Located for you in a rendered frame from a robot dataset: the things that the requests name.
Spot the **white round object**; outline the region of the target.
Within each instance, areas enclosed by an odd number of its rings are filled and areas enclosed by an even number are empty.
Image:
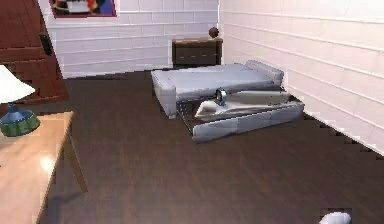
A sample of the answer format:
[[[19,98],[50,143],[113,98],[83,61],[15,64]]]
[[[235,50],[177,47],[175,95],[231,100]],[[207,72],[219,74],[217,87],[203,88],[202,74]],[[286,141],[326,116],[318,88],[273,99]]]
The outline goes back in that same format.
[[[319,224],[350,224],[351,216],[346,212],[331,212],[326,214]]]

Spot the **light wooden table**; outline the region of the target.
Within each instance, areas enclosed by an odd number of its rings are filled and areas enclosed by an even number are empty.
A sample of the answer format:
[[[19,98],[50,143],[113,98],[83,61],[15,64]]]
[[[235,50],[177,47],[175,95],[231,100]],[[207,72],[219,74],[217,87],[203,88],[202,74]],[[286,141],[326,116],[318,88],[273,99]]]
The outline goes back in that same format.
[[[61,156],[80,189],[88,190],[71,136],[73,115],[41,116],[40,126],[24,136],[0,134],[0,224],[39,224]]]

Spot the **white shade table lamp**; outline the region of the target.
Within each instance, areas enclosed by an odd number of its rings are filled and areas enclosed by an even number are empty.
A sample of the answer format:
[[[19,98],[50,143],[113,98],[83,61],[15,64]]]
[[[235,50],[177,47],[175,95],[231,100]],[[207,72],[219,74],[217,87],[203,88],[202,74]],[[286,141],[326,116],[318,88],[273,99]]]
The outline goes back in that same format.
[[[6,114],[0,118],[0,131],[4,136],[23,136],[40,126],[35,113],[16,105],[16,101],[34,92],[32,86],[19,80],[5,65],[0,64],[0,104],[7,105]]]

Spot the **dark brown chest of drawers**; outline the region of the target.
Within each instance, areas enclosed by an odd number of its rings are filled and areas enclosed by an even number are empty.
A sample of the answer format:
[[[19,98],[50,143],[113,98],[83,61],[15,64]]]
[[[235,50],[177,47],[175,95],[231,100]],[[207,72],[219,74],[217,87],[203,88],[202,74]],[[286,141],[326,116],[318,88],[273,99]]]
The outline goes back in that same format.
[[[174,67],[198,67],[220,65],[222,58],[221,38],[184,38],[172,41]]]

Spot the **small round alarm clock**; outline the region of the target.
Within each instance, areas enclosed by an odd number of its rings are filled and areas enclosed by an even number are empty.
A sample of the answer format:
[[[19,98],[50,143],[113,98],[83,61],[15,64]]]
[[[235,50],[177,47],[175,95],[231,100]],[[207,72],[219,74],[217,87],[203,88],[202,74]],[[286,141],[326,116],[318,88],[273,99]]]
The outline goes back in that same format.
[[[223,88],[218,88],[215,92],[215,102],[219,106],[224,106],[226,100],[226,91]]]

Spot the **grey bed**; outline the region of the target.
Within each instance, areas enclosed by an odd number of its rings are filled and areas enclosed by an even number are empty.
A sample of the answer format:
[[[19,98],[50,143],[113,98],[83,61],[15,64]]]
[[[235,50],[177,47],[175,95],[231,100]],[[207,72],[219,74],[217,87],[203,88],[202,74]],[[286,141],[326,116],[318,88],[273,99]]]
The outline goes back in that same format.
[[[153,92],[170,119],[205,142],[293,121],[304,103],[282,86],[284,72],[256,60],[151,73]]]

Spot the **red brown room door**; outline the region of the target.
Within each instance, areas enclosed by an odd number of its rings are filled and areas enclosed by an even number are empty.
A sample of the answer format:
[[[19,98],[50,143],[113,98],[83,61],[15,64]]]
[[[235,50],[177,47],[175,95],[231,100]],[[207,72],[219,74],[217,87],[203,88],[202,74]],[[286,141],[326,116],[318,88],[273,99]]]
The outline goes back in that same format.
[[[38,0],[0,0],[0,64],[35,92],[18,103],[40,104],[68,99],[53,45],[46,55],[39,36],[49,37]]]

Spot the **red framed wall picture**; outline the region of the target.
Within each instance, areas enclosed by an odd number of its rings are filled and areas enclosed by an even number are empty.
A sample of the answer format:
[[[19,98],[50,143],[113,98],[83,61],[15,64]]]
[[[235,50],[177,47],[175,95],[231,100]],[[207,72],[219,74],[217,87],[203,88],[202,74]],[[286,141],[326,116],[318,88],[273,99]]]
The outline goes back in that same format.
[[[115,17],[114,0],[49,0],[55,18]]]

